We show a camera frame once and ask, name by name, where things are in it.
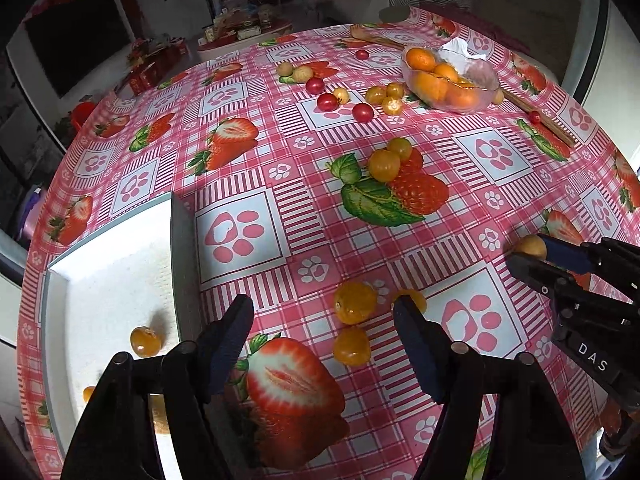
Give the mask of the brown longan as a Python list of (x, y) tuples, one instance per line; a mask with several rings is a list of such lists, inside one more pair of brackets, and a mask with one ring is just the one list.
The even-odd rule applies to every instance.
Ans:
[(152, 411), (154, 431), (157, 434), (170, 434), (164, 397), (161, 394), (151, 394), (149, 406)]

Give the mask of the yellow cherry tomato middle left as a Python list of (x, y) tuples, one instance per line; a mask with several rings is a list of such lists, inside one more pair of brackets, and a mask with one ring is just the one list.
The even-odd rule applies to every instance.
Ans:
[(512, 247), (512, 252), (530, 255), (539, 260), (547, 259), (547, 246), (539, 235), (529, 234), (518, 240)]

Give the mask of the yellow cherry tomato small right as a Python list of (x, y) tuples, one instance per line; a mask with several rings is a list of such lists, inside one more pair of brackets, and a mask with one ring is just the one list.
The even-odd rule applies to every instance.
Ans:
[(418, 290), (399, 289), (397, 292), (394, 293), (392, 302), (395, 302), (401, 296), (408, 296), (422, 314), (426, 312), (426, 308), (427, 308), (426, 299)]

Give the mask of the yellow cherry tomato front left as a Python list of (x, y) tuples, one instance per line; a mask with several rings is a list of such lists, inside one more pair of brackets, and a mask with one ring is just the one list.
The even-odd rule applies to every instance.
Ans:
[(343, 328), (334, 340), (334, 358), (347, 366), (361, 366), (371, 359), (371, 346), (366, 331), (356, 325)]

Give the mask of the white foam tray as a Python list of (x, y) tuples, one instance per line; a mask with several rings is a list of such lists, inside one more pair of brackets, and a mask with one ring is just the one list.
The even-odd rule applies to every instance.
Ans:
[(94, 386), (130, 334), (149, 326), (168, 352), (204, 325), (193, 216), (174, 193), (134, 207), (47, 266), (41, 297), (43, 380), (66, 451)]

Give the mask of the yellow cherry tomato middle centre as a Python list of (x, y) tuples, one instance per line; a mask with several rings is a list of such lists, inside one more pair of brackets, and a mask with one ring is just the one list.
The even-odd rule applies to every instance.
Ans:
[(384, 148), (384, 150), (376, 150), (370, 155), (367, 161), (367, 170), (373, 179), (388, 183), (399, 174), (400, 164), (399, 155)]

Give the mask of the orange mandarin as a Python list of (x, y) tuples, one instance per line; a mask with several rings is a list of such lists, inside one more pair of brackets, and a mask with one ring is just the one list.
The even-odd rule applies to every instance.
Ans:
[(447, 86), (445, 104), (452, 110), (470, 110), (480, 104), (482, 92), (475, 86), (460, 86), (450, 82)]
[(410, 48), (405, 54), (405, 61), (412, 70), (431, 72), (437, 65), (434, 54), (423, 48)]
[(423, 102), (430, 105), (439, 105), (445, 102), (449, 81), (423, 70), (415, 70), (411, 74), (410, 88), (412, 92)]

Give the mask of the yellow cherry tomato middle top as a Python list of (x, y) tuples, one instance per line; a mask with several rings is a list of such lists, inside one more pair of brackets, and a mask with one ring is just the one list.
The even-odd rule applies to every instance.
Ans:
[(408, 160), (412, 152), (412, 145), (405, 138), (393, 138), (387, 143), (386, 148), (396, 153), (402, 162)]

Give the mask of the clear glass fruit bowl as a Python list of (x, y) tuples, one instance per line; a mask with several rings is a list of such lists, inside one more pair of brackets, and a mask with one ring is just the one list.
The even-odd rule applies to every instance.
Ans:
[(500, 82), (481, 58), (449, 49), (407, 46), (401, 73), (408, 90), (434, 110), (470, 114), (494, 102)]

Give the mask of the orange mandarin left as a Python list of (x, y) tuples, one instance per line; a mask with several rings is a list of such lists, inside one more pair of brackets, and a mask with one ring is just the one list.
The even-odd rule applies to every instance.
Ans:
[(423, 102), (430, 105), (439, 105), (445, 102), (449, 81), (423, 70), (415, 70), (411, 74), (410, 88), (412, 92)]

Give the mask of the red cherry tomato far centre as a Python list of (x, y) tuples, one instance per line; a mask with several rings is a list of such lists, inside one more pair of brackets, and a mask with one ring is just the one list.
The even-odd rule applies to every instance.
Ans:
[(358, 103), (352, 108), (352, 117), (360, 124), (366, 124), (374, 118), (374, 109), (368, 103)]

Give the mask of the red cherry tomato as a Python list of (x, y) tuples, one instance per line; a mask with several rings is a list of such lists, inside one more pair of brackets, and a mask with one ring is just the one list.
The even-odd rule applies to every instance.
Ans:
[(326, 88), (326, 84), (320, 77), (311, 77), (306, 81), (306, 91), (312, 96), (320, 96)]
[(341, 105), (340, 100), (337, 99), (333, 93), (329, 92), (320, 94), (316, 104), (318, 110), (323, 113), (334, 112), (334, 110), (337, 110)]
[(360, 124), (366, 124), (374, 118), (374, 109), (368, 103), (358, 103), (352, 108), (352, 117)]

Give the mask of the orange mandarin top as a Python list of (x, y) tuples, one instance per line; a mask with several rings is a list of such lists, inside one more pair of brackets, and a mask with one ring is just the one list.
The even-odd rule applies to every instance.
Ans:
[(423, 48), (410, 48), (405, 54), (405, 61), (412, 70), (431, 72), (437, 65), (434, 54)]

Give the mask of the red cherry tomato far upper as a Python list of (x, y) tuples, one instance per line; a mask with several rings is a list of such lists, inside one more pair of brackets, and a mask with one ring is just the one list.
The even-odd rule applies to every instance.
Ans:
[(306, 81), (306, 91), (312, 96), (320, 96), (326, 88), (326, 84), (320, 77), (311, 77)]

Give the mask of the black television screen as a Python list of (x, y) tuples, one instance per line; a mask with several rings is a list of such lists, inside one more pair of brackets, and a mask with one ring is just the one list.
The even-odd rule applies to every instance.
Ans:
[(46, 0), (26, 20), (25, 28), (60, 98), (129, 44), (115, 0)]

